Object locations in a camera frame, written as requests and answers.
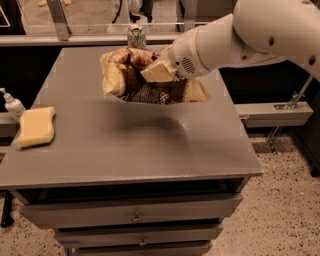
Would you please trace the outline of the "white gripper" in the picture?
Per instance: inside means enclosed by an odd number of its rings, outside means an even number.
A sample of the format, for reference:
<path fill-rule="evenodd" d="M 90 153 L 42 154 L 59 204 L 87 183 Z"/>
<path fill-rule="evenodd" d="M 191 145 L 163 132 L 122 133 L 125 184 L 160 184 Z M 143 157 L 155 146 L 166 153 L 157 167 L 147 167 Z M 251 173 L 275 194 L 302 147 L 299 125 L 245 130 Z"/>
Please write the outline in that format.
<path fill-rule="evenodd" d="M 177 69 L 176 74 L 183 78 L 194 78 L 208 74 L 213 69 L 210 60 L 213 50 L 213 30 L 210 27 L 196 27 L 177 38 L 158 54 L 158 60 L 169 58 Z M 171 82 L 167 61 L 155 61 L 141 71 L 147 82 Z"/>

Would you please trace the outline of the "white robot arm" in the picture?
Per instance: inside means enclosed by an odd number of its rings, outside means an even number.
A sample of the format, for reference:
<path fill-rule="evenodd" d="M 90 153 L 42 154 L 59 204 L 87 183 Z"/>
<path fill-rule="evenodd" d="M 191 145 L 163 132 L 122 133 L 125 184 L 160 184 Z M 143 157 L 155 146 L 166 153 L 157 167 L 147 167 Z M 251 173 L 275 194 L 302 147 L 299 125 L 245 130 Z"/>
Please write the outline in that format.
<path fill-rule="evenodd" d="M 320 80 L 320 9 L 310 0 L 238 0 L 231 14 L 183 33 L 141 74 L 168 82 L 283 60 Z"/>

